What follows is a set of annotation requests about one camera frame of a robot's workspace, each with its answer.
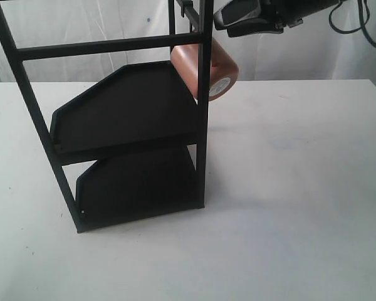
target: shelf tray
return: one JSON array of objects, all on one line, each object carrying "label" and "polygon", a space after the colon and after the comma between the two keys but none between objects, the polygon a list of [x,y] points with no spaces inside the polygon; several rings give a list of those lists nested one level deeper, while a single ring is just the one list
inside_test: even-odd
[{"label": "shelf tray", "polygon": [[63,165],[196,143],[197,105],[170,61],[127,65],[53,113]]},{"label": "shelf tray", "polygon": [[76,182],[87,230],[201,208],[187,147],[140,152],[96,162]]}]

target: tabletop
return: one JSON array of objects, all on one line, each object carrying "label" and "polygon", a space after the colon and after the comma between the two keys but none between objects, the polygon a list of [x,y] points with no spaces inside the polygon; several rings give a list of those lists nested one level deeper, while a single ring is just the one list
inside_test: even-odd
[{"label": "tabletop", "polygon": [[[34,83],[47,123],[91,85]],[[121,299],[376,300],[373,84],[238,82],[209,107],[206,208],[78,235],[0,83],[0,300]]]}]

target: copper cylinder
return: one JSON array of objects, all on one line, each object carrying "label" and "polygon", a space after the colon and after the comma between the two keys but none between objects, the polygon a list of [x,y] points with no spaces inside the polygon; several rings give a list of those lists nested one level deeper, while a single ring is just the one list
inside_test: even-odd
[{"label": "copper cylinder", "polygon": [[[171,62],[191,94],[198,96],[198,44],[179,45],[173,48]],[[211,81],[209,101],[225,94],[237,81],[239,69],[235,61],[213,38],[211,56]]]}]

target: metal bar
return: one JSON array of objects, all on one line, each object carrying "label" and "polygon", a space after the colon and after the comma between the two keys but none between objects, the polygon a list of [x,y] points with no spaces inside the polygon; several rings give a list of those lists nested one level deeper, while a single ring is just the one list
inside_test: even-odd
[{"label": "metal bar", "polygon": [[184,44],[197,44],[202,41],[199,33],[175,34],[172,36],[151,36],[124,40],[96,41],[77,44],[53,45],[18,49],[23,61],[57,58],[62,56],[92,55],[95,53],[127,51],[147,48],[160,48]]},{"label": "metal bar", "polygon": [[184,14],[187,16],[189,21],[192,23],[193,27],[198,30],[199,29],[199,15],[194,9],[193,6],[185,6],[184,0],[176,0],[179,6],[184,10]]},{"label": "metal bar", "polygon": [[174,0],[169,0],[169,34],[175,34],[175,13],[174,13]]},{"label": "metal bar", "polygon": [[207,121],[209,111],[209,85],[212,52],[213,0],[201,0],[199,10],[199,32],[204,35],[199,44],[198,55],[198,143],[196,153],[196,172],[198,177],[199,202],[204,206],[206,180]]},{"label": "metal bar", "polygon": [[72,195],[70,186],[68,185],[67,178],[65,176],[64,170],[60,164],[57,157],[55,147],[51,141],[51,137],[48,132],[46,123],[44,122],[41,110],[39,108],[38,102],[36,101],[35,94],[33,92],[31,83],[29,82],[28,76],[25,72],[24,66],[19,59],[18,53],[16,51],[16,45],[11,36],[10,29],[8,27],[6,18],[4,17],[3,11],[0,6],[0,43],[3,50],[7,56],[8,62],[10,64],[11,70],[14,73],[15,79],[17,81],[18,87],[21,91],[26,107],[28,108],[29,114],[31,115],[33,124],[38,132],[40,141],[42,142],[43,149],[48,156],[51,168],[56,176],[57,182],[60,186],[61,192],[63,193],[64,199],[70,210],[71,217],[73,218],[74,224],[78,231],[83,230],[81,227],[80,216],[75,205],[74,197]]}]

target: white backdrop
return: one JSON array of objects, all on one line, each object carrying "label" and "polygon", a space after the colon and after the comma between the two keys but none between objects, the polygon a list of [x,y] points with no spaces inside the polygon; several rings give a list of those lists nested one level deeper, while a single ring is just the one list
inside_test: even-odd
[{"label": "white backdrop", "polygon": [[[215,10],[227,0],[215,0]],[[376,0],[368,28],[376,40]],[[168,33],[167,0],[14,0],[3,3],[18,47],[112,40]],[[186,32],[175,4],[178,32]],[[214,36],[236,60],[240,80],[369,78],[376,84],[376,50],[361,33],[343,36],[328,25],[328,11],[305,18],[282,35]],[[356,0],[337,11],[343,29],[357,27]],[[167,48],[28,61],[33,82],[95,82],[127,63],[167,60]],[[0,81],[13,81],[0,47]]]}]

